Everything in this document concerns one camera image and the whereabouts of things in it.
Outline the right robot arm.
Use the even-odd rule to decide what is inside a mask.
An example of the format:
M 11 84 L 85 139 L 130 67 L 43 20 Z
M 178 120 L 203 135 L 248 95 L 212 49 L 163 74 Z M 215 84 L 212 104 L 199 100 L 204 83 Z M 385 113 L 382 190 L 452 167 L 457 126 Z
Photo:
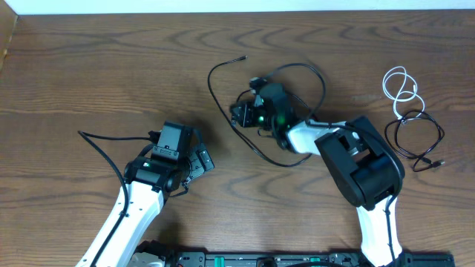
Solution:
M 296 111 L 297 96 L 282 84 L 255 77 L 253 99 L 229 107 L 232 125 L 260 128 L 284 150 L 322 158 L 361 228 L 361 252 L 372 266 L 397 266 L 402 247 L 395 224 L 404 168 L 366 116 L 351 122 L 320 122 Z

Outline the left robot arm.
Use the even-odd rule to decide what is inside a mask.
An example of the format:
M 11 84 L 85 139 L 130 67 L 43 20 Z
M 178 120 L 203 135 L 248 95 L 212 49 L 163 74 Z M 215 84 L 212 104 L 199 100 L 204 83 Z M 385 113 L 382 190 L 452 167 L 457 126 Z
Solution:
M 111 213 L 79 266 L 128 265 L 167 200 L 187 194 L 190 182 L 214 169 L 202 133 L 193 127 L 165 122 L 160 131 L 150 131 L 144 139 L 148 144 L 124 171 L 94 143 L 96 134 L 79 135 L 106 160 L 121 184 Z

